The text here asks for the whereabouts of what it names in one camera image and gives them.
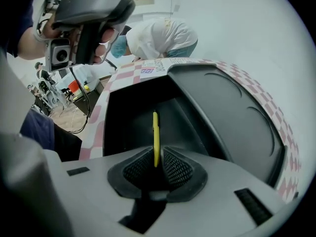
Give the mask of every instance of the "camera lens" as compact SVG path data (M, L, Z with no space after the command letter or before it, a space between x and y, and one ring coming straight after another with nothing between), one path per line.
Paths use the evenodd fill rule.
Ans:
M64 61L67 58L67 52L65 50L61 50L57 53L56 59L60 62Z

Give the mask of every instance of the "black plastic panel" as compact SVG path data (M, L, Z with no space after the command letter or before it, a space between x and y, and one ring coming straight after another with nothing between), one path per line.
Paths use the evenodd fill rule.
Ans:
M235 194L258 226L272 217L271 212L265 208L250 189L235 191Z
M85 173L87 171L89 171L90 169L88 169L87 167L81 167L81 168L75 168L75 169L71 169L71 170L67 170L67 173L69 176L74 176L74 175L78 175L81 173Z
M205 122L168 76L111 92L104 155L152 147L154 110L159 113L161 146L225 159Z
M284 159L284 146L256 100L213 65L176 65L168 75L214 130L227 158L274 186Z

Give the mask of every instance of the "blue surgical cap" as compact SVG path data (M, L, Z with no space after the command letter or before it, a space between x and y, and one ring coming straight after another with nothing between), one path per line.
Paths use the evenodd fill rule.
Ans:
M116 41L112 43L111 53L115 58L120 58L126 53L126 36L118 36Z

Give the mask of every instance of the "pink checkered pattern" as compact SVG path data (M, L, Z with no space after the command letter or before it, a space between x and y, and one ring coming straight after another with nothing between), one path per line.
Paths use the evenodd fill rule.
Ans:
M297 191L298 173L301 169L301 163L298 156L298 146L294 141L292 129L285 121L282 110L275 104L272 96L262 88L260 83L252 79L246 71L240 69L237 65L205 59L190 58L189 60L190 63L194 63L194 61L196 61L196 63L211 63L216 65L224 73L236 80L251 95L253 95L267 112L268 116L278 129L284 145L288 147L283 171L279 176L276 190L284 201L291 201ZM80 160L102 157L104 119L110 92L139 83L142 64L143 61L126 64L117 69L111 76L109 82L104 88L104 91L100 95L92 112L91 118L86 126L85 139L82 142L80 151Z
M288 147L283 171L279 177L276 190L284 201L292 201L297 191L298 174L302 165L299 160L299 150L297 143L294 141L293 131L291 126L286 122L281 108L275 104L272 96L262 88L258 81L252 79L246 71L240 69L236 64L227 64L226 62L212 60L204 60L203 62L215 63L220 70L237 81L257 99L276 126L284 145Z
M126 64L117 69L111 76L86 125L85 138L82 141L79 160L103 156L104 118L110 93L120 88L139 83L142 63L143 61Z

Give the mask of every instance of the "black mesh pad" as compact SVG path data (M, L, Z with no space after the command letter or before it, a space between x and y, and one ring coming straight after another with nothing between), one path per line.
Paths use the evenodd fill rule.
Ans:
M157 168L151 147L114 165L108 172L110 185L125 198L141 198L151 191L169 191L167 202L194 198L207 181L206 171L175 148L165 147L162 154Z
M172 190L186 184L192 177L193 169L186 162L164 150L163 167Z

